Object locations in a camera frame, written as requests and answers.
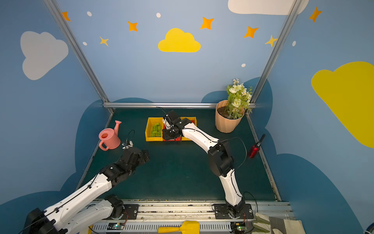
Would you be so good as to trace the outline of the lime long lego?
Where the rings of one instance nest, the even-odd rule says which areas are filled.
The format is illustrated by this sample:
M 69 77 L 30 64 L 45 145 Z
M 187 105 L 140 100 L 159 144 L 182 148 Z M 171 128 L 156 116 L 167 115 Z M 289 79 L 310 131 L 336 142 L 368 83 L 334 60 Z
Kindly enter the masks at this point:
M 154 124 L 154 125 L 152 125 L 152 131 L 161 131 L 161 126 L 160 126 L 160 124 L 159 123 L 156 123 L 156 124 Z

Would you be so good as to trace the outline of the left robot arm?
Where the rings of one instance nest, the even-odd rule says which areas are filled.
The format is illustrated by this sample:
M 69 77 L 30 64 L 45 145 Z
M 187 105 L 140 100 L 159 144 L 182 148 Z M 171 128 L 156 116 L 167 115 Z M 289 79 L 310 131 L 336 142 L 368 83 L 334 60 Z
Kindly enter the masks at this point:
M 135 147 L 125 149 L 122 157 L 102 168 L 88 183 L 70 194 L 62 201 L 41 210 L 31 211 L 24 224 L 21 234 L 67 234 L 70 229 L 68 222 L 86 205 L 100 195 L 125 181 L 135 172 L 139 165 L 150 160 L 148 150 Z

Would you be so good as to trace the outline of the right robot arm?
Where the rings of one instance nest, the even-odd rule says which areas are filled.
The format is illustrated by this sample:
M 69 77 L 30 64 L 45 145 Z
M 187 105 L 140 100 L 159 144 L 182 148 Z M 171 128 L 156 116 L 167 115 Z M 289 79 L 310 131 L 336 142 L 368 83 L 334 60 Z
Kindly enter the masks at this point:
M 207 153 L 209 168 L 219 177 L 223 186 L 228 210 L 232 215 L 238 215 L 244 208 L 245 199 L 236 181 L 234 159 L 229 142 L 208 135 L 191 120 L 180 118 L 174 111 L 165 113 L 163 123 L 166 127 L 162 130 L 164 140 L 186 137 Z

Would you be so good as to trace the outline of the red middle bin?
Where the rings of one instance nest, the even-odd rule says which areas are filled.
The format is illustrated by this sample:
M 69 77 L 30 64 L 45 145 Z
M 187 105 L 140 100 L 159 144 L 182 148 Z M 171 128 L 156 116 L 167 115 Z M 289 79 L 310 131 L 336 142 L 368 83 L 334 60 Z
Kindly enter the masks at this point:
M 163 136 L 163 141 L 181 141 L 181 140 L 182 140 L 181 136 L 178 136 L 176 138 L 171 138 L 171 137 L 168 137 L 168 136 Z

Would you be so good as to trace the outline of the right yellow bin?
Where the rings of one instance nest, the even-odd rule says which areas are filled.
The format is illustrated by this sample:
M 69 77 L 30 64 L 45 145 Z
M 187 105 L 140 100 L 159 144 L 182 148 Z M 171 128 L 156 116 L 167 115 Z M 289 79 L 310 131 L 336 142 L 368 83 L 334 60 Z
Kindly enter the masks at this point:
M 196 117 L 181 117 L 181 120 L 183 119 L 188 119 L 190 120 L 195 126 L 197 126 L 197 118 Z M 186 138 L 186 137 L 182 137 L 182 141 L 190 141 L 190 139 Z

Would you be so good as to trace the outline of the left yellow bin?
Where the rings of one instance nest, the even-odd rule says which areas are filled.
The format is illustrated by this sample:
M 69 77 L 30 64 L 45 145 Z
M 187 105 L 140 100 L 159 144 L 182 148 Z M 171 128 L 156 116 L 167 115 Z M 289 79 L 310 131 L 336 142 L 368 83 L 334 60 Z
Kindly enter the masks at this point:
M 148 118 L 145 131 L 146 141 L 163 141 L 163 128 L 163 118 Z

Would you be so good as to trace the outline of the pink watering can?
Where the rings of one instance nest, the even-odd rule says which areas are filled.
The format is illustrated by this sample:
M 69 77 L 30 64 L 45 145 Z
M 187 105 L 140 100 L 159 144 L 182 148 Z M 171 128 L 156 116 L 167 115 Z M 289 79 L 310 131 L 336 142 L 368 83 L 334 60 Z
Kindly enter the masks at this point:
M 118 137 L 119 126 L 121 121 L 115 121 L 116 125 L 114 129 L 106 128 L 102 130 L 98 137 L 100 139 L 99 148 L 103 151 L 113 150 L 121 144 L 121 140 Z

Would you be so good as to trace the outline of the white artificial flower plant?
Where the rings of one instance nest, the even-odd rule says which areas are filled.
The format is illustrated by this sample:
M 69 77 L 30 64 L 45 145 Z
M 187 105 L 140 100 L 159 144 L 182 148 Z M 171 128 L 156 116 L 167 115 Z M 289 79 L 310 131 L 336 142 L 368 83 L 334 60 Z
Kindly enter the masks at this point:
M 239 79 L 234 79 L 233 84 L 227 87 L 228 102 L 225 106 L 224 117 L 236 120 L 244 116 L 252 99 L 253 87 L 245 87 Z

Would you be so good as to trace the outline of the left circuit board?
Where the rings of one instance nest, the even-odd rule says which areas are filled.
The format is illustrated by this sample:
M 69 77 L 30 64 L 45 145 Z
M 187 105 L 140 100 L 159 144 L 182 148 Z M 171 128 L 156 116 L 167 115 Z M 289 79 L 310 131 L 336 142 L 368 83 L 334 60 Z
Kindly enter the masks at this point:
M 110 230 L 118 230 L 118 231 L 122 231 L 125 227 L 125 223 L 109 223 L 108 224 L 108 227 L 107 227 L 107 230 L 110 231 Z

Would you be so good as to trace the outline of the circuit board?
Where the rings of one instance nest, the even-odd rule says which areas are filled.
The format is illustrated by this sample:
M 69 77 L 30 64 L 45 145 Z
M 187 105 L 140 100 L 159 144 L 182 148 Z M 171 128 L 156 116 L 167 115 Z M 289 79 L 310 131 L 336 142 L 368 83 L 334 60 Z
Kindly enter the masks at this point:
M 244 223 L 232 222 L 230 228 L 231 234 L 244 234 L 247 231 L 247 226 Z
M 110 230 L 118 230 L 118 231 L 122 231 L 125 227 L 125 223 L 109 223 L 108 224 L 108 227 L 107 227 L 107 230 L 110 231 Z

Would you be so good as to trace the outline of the yellow toy shovel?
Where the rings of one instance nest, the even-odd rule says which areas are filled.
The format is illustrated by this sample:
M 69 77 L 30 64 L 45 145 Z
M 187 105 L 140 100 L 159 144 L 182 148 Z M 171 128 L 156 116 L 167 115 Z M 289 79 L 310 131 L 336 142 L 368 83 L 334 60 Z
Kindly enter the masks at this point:
M 181 232 L 181 234 L 200 234 L 198 221 L 184 221 L 180 227 L 159 227 L 159 234 Z

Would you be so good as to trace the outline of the right circuit board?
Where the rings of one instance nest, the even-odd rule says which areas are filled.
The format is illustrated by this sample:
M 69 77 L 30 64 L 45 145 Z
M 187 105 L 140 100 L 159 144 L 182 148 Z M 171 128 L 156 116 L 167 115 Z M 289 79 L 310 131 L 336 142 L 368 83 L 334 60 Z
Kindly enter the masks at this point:
M 247 231 L 247 226 L 244 223 L 232 222 L 230 228 L 231 234 L 244 234 Z

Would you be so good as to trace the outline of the grey work glove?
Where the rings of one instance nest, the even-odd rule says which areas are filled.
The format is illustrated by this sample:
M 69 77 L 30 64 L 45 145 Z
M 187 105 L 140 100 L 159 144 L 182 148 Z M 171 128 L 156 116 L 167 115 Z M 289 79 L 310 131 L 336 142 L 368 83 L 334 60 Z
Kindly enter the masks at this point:
M 300 220 L 288 220 L 256 213 L 252 234 L 306 234 Z

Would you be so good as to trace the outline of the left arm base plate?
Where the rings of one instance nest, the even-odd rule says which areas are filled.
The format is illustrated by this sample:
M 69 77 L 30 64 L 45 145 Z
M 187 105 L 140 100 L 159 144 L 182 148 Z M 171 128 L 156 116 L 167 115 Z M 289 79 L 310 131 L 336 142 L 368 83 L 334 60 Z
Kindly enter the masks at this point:
M 119 213 L 116 215 L 116 218 L 119 220 L 136 220 L 138 210 L 138 204 L 123 204 L 119 208 Z

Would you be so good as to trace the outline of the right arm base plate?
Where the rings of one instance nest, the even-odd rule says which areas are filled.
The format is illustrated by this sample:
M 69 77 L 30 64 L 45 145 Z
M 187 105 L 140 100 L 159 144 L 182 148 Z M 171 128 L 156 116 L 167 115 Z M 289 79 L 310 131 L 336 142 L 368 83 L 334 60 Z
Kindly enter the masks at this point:
M 228 204 L 216 203 L 212 205 L 216 219 L 253 219 L 254 212 L 250 204 L 244 204 L 243 207 L 233 208 Z

